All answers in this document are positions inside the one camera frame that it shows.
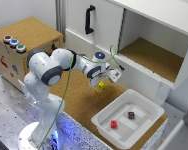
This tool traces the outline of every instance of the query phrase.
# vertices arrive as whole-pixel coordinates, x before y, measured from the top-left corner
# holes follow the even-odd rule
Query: brown box
[[[26,46],[27,51],[23,54],[17,53],[16,49],[4,44],[3,38],[11,35],[13,39],[19,40],[20,44]],[[0,74],[22,90],[18,79],[24,81],[29,72],[27,68],[27,56],[33,49],[42,49],[52,52],[52,45],[63,47],[63,35],[47,26],[34,17],[21,20],[0,29]]]

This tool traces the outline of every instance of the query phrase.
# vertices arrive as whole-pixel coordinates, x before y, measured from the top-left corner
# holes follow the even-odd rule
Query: white tray
[[[129,119],[128,112],[134,112],[135,119]],[[160,106],[134,90],[127,90],[91,121],[99,133],[116,147],[130,149],[163,113]],[[111,120],[117,121],[117,128],[111,128]]]

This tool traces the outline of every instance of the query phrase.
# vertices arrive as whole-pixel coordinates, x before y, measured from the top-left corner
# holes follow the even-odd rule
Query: red block
[[[117,128],[117,121],[115,120],[111,121],[111,128]]]

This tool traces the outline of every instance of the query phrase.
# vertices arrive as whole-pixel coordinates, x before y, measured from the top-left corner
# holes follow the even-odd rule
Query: door handle
[[[94,30],[90,28],[90,12],[93,10],[95,10],[95,7],[92,5],[90,5],[90,8],[86,10],[86,25],[85,25],[86,34],[90,34],[94,32]]]

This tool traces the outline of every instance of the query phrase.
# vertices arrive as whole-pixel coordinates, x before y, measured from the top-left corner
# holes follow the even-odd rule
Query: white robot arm
[[[23,87],[25,99],[41,108],[39,123],[28,139],[28,141],[31,141],[31,146],[38,148],[41,145],[62,102],[60,97],[49,93],[48,86],[58,83],[63,71],[69,71],[70,66],[71,71],[79,69],[86,77],[90,78],[89,85],[91,87],[95,87],[102,77],[108,77],[112,82],[117,81],[122,75],[119,70],[109,72],[108,63],[94,63],[104,61],[105,55],[101,52],[95,53],[92,61],[89,61],[86,56],[79,56],[67,49],[56,49],[51,56],[40,49],[35,49],[29,53],[27,63],[30,72],[25,76],[24,84],[20,83]],[[60,112],[64,108],[65,102],[63,100]],[[53,135],[54,131],[56,131],[56,125],[51,129],[49,136]]]

